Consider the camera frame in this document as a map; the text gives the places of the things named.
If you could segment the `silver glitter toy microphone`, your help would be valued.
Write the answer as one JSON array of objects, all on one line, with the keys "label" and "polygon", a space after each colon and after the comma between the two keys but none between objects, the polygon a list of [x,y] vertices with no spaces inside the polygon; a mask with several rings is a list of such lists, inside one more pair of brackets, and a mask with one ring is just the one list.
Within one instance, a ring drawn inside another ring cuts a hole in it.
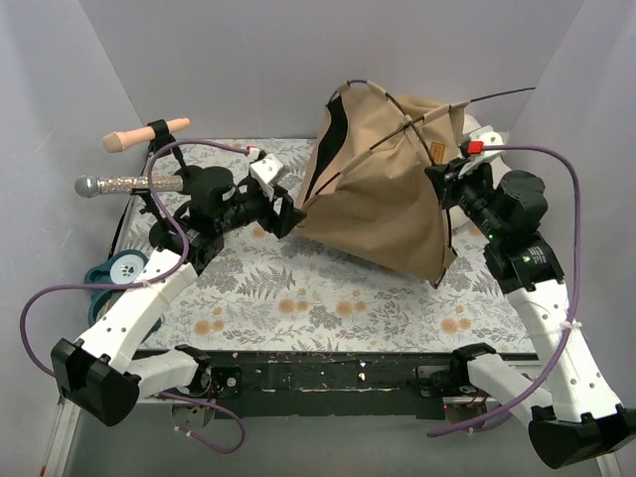
[{"label": "silver glitter toy microphone", "polygon": [[[184,181],[179,176],[154,176],[153,187],[157,192],[181,192]],[[81,176],[75,181],[76,193],[86,199],[101,195],[131,195],[134,191],[148,190],[147,176],[97,178]]]}]

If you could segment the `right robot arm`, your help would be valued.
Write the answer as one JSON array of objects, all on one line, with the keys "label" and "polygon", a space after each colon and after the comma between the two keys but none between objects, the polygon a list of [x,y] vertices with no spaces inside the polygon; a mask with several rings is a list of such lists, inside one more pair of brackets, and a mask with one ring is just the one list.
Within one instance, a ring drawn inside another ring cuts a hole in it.
[{"label": "right robot arm", "polygon": [[426,169],[444,209],[459,207],[484,235],[487,268],[521,318],[543,371],[529,381],[493,347],[453,351],[449,369],[430,382],[462,395],[494,398],[528,430],[552,469],[612,453],[635,438],[635,412],[600,373],[579,324],[557,257],[538,228],[548,209],[544,182],[513,170],[500,182],[487,164],[461,175],[460,164]]}]

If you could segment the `floral patterned table mat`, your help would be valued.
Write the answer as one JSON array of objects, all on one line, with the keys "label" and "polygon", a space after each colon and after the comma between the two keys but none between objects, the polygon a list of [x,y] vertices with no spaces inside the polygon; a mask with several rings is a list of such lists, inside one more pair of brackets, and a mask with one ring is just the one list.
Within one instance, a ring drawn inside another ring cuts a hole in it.
[{"label": "floral patterned table mat", "polygon": [[226,236],[220,255],[164,312],[147,349],[446,353],[484,342],[530,353],[526,329],[483,260],[484,238],[454,216],[457,256],[442,284],[390,271],[258,225]]}]

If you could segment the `peach toy microphone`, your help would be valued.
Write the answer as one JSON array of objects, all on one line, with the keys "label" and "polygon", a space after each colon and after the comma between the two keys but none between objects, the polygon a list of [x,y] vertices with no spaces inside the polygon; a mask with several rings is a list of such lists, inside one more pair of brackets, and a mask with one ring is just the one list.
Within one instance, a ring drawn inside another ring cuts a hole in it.
[{"label": "peach toy microphone", "polygon": [[190,125],[191,119],[188,117],[171,120],[161,119],[141,128],[111,132],[102,138],[102,145],[108,153],[121,153],[134,145],[152,141],[158,136],[181,131]]}]

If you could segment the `rear black microphone stand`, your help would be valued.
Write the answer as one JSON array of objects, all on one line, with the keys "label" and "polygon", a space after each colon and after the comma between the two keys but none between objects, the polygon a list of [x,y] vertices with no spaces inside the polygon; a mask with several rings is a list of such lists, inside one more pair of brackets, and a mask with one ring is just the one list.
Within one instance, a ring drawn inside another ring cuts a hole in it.
[{"label": "rear black microphone stand", "polygon": [[181,194],[191,195],[196,177],[196,167],[186,164],[184,154],[180,146],[174,146],[171,148],[167,147],[168,144],[176,141],[174,133],[177,131],[177,127],[173,126],[165,119],[148,122],[147,126],[150,127],[154,133],[154,138],[151,139],[148,144],[148,152],[158,157],[172,155],[180,166],[176,175],[183,180],[183,189]]}]

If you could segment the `black round stand base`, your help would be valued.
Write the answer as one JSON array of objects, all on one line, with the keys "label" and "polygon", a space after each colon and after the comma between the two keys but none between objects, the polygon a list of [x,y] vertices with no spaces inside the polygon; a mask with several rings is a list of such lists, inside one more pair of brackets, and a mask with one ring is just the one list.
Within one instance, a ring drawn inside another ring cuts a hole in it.
[{"label": "black round stand base", "polygon": [[152,199],[150,192],[148,190],[137,191],[136,195],[139,196],[145,204],[145,206],[140,210],[140,213],[149,213],[156,220],[148,235],[149,242],[152,247],[160,250],[169,249],[177,254],[181,254],[183,252],[183,241],[168,219],[161,215],[161,212],[155,201]]}]

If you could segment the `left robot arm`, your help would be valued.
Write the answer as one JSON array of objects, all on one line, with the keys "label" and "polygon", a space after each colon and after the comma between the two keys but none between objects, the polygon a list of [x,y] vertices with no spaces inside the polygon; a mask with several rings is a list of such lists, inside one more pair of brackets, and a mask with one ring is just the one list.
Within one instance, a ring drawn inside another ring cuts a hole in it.
[{"label": "left robot arm", "polygon": [[149,235],[154,250],[137,279],[74,342],[62,339],[53,348],[63,398],[113,426],[142,398],[171,389],[192,398],[209,392],[212,364],[203,351],[179,345],[147,359],[134,355],[165,309],[222,251],[225,234],[259,223],[281,239],[304,219],[279,184],[285,173],[271,156],[251,163],[239,183],[223,167],[178,173],[180,192],[190,199],[157,219]]}]

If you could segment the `black table front frame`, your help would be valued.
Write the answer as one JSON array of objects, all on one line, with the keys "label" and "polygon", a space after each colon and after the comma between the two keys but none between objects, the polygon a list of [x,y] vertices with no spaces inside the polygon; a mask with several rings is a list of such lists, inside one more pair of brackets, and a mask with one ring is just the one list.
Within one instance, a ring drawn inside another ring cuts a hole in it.
[{"label": "black table front frame", "polygon": [[240,417],[413,415],[442,419],[444,398],[473,391],[485,343],[451,353],[205,352],[181,345],[143,352],[130,372],[142,397],[210,398]]}]

